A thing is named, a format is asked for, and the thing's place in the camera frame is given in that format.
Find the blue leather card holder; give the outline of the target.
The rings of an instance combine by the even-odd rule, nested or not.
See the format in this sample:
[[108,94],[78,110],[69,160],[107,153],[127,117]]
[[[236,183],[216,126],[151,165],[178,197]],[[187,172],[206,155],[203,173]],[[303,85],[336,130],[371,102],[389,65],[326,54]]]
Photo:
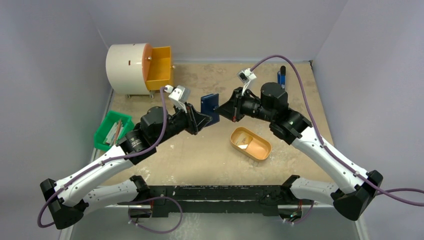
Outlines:
[[219,94],[211,93],[204,95],[200,98],[200,112],[202,114],[212,117],[212,120],[206,125],[209,127],[220,121],[220,115],[215,112],[215,109],[219,107]]

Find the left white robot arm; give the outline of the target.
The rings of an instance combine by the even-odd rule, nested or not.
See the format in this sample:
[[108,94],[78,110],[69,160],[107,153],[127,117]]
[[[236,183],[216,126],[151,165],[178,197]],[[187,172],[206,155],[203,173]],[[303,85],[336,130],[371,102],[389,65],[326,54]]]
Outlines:
[[40,184],[52,225],[58,230],[68,228],[84,215],[112,204],[146,203],[150,188],[140,176],[112,186],[101,186],[108,178],[133,167],[157,152],[156,147],[186,131],[196,135],[213,118],[200,113],[190,103],[176,109],[173,115],[165,107],[150,108],[133,130],[122,137],[99,159],[60,180],[50,178]]

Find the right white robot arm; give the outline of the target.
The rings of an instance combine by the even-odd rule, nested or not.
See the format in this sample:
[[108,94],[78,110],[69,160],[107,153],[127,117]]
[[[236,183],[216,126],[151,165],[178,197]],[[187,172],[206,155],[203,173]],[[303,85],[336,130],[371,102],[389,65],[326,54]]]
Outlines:
[[288,204],[298,199],[324,203],[343,217],[358,220],[376,196],[371,185],[379,187],[383,176],[353,163],[319,135],[305,116],[289,107],[288,93],[278,83],[263,84],[260,96],[242,90],[234,89],[230,99],[214,112],[232,122],[245,116],[268,122],[277,138],[304,153],[333,180],[321,182],[292,175],[282,185],[282,200]]

